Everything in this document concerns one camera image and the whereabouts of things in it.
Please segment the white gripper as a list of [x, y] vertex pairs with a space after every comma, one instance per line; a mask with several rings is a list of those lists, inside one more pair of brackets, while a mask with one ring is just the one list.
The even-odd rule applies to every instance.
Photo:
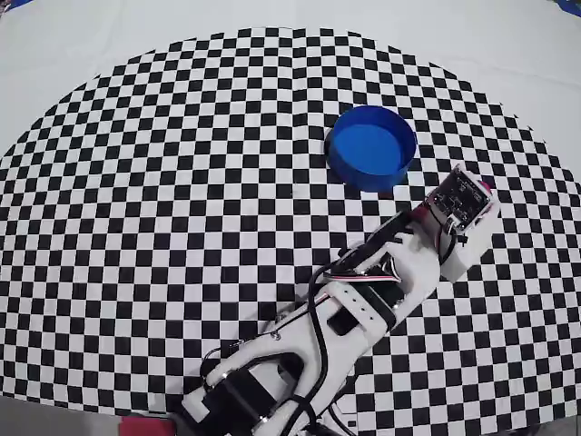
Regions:
[[500, 232], [500, 202], [493, 197], [476, 220], [462, 233], [467, 240], [457, 240], [451, 255], [441, 266], [446, 279], [459, 279], [469, 268], [480, 263], [484, 253], [492, 247], [492, 236]]

